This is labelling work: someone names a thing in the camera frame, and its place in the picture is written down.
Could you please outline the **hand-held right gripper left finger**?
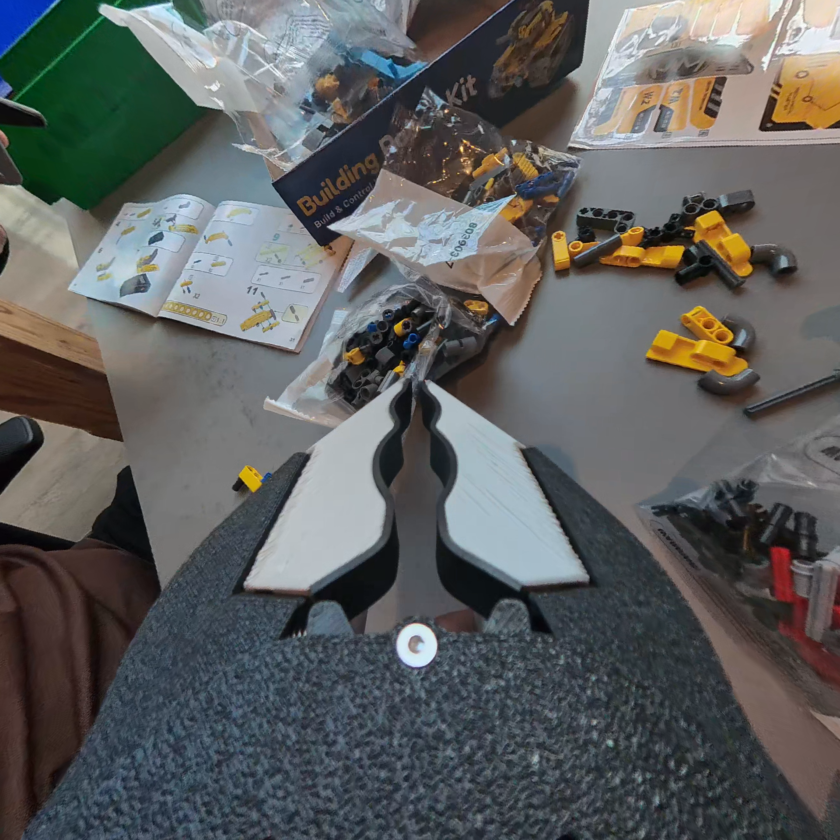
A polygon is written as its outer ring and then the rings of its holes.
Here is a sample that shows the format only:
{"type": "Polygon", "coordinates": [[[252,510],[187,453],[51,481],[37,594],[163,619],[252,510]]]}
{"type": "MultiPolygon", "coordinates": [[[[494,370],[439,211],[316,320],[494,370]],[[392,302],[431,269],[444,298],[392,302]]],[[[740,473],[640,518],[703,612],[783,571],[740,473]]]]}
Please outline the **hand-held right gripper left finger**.
{"type": "Polygon", "coordinates": [[[391,385],[308,451],[245,577],[245,591],[369,609],[398,565],[391,483],[413,412],[409,381],[391,385]]]}

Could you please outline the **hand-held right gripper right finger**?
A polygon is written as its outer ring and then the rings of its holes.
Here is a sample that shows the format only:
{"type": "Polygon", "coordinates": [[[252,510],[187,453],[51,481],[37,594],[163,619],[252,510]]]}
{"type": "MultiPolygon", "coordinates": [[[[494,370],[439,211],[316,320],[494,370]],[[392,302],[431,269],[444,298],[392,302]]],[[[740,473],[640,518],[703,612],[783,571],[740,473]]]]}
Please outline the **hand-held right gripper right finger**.
{"type": "Polygon", "coordinates": [[[488,617],[504,599],[587,586],[590,576],[526,449],[443,388],[420,389],[437,501],[437,572],[445,589],[488,617]]]}

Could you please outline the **clear bag of dark parts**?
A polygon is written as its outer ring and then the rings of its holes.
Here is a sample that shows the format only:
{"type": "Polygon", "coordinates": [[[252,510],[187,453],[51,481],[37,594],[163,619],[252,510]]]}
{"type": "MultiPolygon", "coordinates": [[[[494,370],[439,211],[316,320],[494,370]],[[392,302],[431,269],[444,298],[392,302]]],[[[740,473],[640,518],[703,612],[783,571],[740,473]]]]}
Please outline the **clear bag of dark parts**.
{"type": "Polygon", "coordinates": [[[376,292],[335,312],[321,353],[264,408],[339,426],[391,385],[436,381],[479,358],[507,323],[483,299],[463,299],[426,277],[376,292]]]}

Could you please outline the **clear bag black red parts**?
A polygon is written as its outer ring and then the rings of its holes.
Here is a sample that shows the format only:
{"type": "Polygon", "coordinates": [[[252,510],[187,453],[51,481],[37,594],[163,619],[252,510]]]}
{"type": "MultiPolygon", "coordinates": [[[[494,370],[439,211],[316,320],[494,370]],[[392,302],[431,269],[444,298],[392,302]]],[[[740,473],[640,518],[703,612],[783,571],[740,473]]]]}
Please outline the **clear bag black red parts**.
{"type": "Polygon", "coordinates": [[[838,417],[637,510],[814,713],[838,718],[838,417]]]}

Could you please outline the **clear bag of mixed parts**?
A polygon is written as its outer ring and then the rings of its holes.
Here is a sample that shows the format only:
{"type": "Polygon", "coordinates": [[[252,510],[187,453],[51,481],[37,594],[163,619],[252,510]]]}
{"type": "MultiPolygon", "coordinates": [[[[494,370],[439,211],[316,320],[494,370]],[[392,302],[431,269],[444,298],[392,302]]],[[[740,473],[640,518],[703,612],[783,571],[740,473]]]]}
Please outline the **clear bag of mixed parts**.
{"type": "Polygon", "coordinates": [[[397,108],[370,194],[330,225],[513,325],[542,276],[540,249],[581,159],[518,140],[429,88],[397,108]]]}

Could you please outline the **yellow black sticker sheet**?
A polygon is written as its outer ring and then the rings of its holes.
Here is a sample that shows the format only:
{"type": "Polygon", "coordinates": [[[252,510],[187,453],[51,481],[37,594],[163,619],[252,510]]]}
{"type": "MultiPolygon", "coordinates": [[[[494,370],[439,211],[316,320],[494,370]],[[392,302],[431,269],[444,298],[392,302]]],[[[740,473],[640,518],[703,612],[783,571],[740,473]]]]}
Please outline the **yellow black sticker sheet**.
{"type": "Polygon", "coordinates": [[[626,10],[570,147],[838,142],[838,1],[685,1],[626,10]]]}

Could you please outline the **green box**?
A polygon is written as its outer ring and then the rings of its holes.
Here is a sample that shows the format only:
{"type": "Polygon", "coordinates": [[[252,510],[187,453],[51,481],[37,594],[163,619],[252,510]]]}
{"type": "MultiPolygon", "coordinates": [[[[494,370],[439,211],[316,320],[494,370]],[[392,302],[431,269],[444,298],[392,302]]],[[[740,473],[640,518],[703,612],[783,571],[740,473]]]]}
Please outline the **green box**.
{"type": "Polygon", "coordinates": [[[2,95],[41,112],[10,127],[23,186],[90,209],[205,113],[99,2],[60,1],[1,58],[2,95]]]}

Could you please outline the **blue plastic bin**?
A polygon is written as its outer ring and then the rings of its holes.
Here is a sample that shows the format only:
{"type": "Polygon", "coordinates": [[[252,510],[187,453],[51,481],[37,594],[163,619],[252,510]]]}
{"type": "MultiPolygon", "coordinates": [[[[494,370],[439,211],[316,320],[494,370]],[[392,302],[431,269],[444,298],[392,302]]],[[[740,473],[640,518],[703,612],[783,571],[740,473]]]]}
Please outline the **blue plastic bin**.
{"type": "Polygon", "coordinates": [[[4,56],[57,1],[1,1],[1,56],[4,56]]]}

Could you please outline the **large clear plastic bag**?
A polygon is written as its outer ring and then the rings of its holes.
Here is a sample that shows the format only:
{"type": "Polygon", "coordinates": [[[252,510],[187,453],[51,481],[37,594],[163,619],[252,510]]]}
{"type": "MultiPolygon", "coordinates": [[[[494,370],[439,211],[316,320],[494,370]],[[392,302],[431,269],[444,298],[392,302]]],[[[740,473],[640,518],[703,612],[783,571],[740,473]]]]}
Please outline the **large clear plastic bag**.
{"type": "Polygon", "coordinates": [[[226,112],[240,149],[288,173],[342,131],[322,134],[303,123],[298,106],[319,60],[350,48],[421,60],[405,32],[411,5],[205,1],[102,4],[99,12],[128,28],[196,104],[226,112]]]}

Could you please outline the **instruction booklet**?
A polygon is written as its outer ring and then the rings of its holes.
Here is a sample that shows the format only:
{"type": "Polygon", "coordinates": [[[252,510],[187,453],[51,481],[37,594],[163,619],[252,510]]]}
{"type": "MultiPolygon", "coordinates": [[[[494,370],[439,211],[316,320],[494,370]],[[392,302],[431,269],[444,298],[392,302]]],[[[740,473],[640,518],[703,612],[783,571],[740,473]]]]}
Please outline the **instruction booklet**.
{"type": "Polygon", "coordinates": [[[124,204],[69,290],[298,352],[350,247],[318,245],[285,207],[179,194],[124,204]]]}

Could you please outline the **black axle rod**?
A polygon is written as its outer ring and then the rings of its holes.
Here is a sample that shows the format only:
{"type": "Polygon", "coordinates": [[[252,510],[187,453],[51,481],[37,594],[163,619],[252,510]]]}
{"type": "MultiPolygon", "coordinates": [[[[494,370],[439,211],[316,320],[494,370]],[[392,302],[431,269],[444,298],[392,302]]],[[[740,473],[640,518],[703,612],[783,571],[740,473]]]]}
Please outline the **black axle rod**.
{"type": "Polygon", "coordinates": [[[831,374],[817,380],[807,382],[803,385],[790,389],[789,391],[772,395],[759,402],[745,406],[742,409],[742,413],[746,417],[756,417],[757,415],[767,413],[782,406],[799,401],[807,396],[822,393],[838,386],[839,369],[835,369],[831,374]]]}

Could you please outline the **pile of loose toy parts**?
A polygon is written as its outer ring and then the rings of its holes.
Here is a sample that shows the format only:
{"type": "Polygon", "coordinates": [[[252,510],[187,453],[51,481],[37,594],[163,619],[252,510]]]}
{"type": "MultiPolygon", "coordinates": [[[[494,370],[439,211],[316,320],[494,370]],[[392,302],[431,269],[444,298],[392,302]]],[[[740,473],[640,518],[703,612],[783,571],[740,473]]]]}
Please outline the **pile of loose toy parts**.
{"type": "MultiPolygon", "coordinates": [[[[756,266],[775,279],[798,270],[795,253],[782,245],[750,245],[729,224],[731,217],[754,208],[750,190],[709,197],[684,196],[680,209],[659,226],[637,224],[635,212],[583,206],[575,216],[576,237],[562,230],[551,236],[556,270],[612,266],[671,271],[686,288],[707,277],[731,292],[744,288],[756,266]]],[[[660,330],[646,359],[698,374],[699,388],[714,396],[736,396],[751,390],[760,375],[748,361],[756,341],[753,325],[731,314],[719,318],[697,305],[679,316],[683,332],[660,330]]]]}

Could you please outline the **clear bag with blue part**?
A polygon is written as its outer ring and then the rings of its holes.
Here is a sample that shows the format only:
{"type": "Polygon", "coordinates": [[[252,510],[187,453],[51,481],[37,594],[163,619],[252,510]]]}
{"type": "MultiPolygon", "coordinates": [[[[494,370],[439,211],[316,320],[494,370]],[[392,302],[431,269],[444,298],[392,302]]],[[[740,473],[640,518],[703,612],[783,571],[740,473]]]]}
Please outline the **clear bag with blue part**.
{"type": "Polygon", "coordinates": [[[319,60],[306,82],[299,110],[307,130],[342,130],[427,66],[426,61],[387,57],[372,49],[342,49],[319,60]]]}

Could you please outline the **blue robot kit box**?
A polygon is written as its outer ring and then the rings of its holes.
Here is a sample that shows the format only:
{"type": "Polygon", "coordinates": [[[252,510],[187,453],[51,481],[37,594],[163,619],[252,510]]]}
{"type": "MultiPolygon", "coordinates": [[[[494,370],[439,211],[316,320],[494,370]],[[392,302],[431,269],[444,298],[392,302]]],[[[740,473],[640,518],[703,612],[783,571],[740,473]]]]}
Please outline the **blue robot kit box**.
{"type": "Polygon", "coordinates": [[[320,246],[375,184],[397,106],[413,110],[426,88],[450,107],[503,127],[553,92],[582,63],[587,1],[509,2],[290,173],[274,181],[320,246]]]}

